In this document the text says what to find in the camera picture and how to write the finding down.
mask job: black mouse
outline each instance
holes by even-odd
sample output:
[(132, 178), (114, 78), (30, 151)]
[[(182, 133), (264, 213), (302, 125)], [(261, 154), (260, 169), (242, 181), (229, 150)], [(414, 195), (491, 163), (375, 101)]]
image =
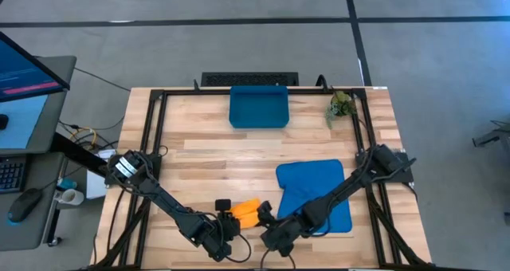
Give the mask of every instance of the black mouse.
[(12, 222), (22, 222), (32, 212), (41, 197), (42, 190), (37, 188), (25, 190), (10, 206), (7, 218)]

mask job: small plant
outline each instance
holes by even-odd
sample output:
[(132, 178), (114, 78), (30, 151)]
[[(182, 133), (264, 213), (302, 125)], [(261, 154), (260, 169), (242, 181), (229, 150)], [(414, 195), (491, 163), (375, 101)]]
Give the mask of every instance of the small plant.
[(326, 107), (325, 117), (328, 128), (332, 129), (332, 121), (335, 116), (350, 116), (356, 114), (354, 100), (345, 92), (334, 92), (331, 103)]

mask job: wooden tabletop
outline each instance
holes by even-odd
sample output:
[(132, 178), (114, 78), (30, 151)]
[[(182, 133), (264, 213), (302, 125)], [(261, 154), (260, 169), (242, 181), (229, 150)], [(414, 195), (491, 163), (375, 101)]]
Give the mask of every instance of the wooden tabletop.
[[(149, 88), (134, 88), (127, 103), (126, 117), (119, 141), (119, 153), (138, 150), (149, 101)], [(385, 88), (367, 88), (372, 123), (377, 143), (402, 148), (397, 122)], [(324, 110), (331, 96), (289, 95), (290, 121), (277, 130), (235, 130), (229, 122), (229, 96), (170, 96), (168, 98), (162, 145), (169, 148), (163, 157), (160, 182), (184, 206), (214, 212), (214, 200), (230, 198), (233, 204), (251, 198), (269, 200), (276, 214), (282, 190), (278, 187), (275, 169), (282, 163), (316, 159), (339, 159), (345, 177), (355, 169), (357, 152), (354, 128), (350, 117), (339, 118), (328, 129)], [(156, 104), (155, 115), (159, 110)], [(151, 140), (154, 138), (155, 121)], [(362, 126), (363, 137), (367, 139)], [(402, 184), (389, 183), (388, 189), (394, 224), (416, 254), (430, 261), (418, 205), (414, 195)], [(106, 252), (108, 230), (120, 189), (113, 187), (106, 195), (97, 232), (98, 260)], [(114, 224), (112, 245), (124, 229), (129, 205), (126, 194)], [(292, 257), (297, 268), (376, 267), (374, 239), (368, 216), (364, 190), (349, 198), (352, 231), (329, 234), (323, 238), (299, 238)], [(386, 259), (391, 261), (386, 231), (382, 229)], [(262, 227), (242, 230), (253, 255), (243, 264), (224, 260), (215, 262), (202, 248), (192, 246), (177, 230), (175, 222), (152, 204), (143, 255), (143, 268), (258, 268), (266, 251), (259, 235)], [(138, 233), (131, 238), (128, 263), (134, 261)], [(232, 258), (247, 255), (245, 243), (236, 238), (230, 243)], [(288, 258), (271, 252), (265, 259), (266, 268), (289, 268)]]

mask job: gray floor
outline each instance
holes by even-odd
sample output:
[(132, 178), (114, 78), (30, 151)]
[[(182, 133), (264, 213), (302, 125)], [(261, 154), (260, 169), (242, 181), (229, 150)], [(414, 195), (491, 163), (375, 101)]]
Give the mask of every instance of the gray floor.
[[(0, 22), (184, 18), (346, 17), (345, 0), (5, 0)], [(355, 0), (360, 17), (510, 15), (510, 0)], [(510, 23), (362, 24), (374, 85), (390, 89), (413, 170), (430, 252), (443, 266), (510, 265), (508, 159), (471, 138), (510, 120)], [(322, 73), (359, 85), (348, 24), (3, 29), (31, 53), (73, 54), (78, 66), (126, 87), (183, 86), (213, 71)], [(128, 94), (76, 72), (61, 119), (114, 124)], [(120, 128), (104, 132), (114, 140)], [(87, 265), (101, 202), (62, 213), (65, 241), (0, 253), (1, 270)]]

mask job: monitor screen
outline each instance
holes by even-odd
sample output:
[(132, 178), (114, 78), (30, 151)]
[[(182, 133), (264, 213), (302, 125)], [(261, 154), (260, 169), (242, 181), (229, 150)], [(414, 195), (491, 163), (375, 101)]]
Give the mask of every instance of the monitor screen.
[(60, 92), (60, 78), (5, 36), (0, 35), (0, 102)]

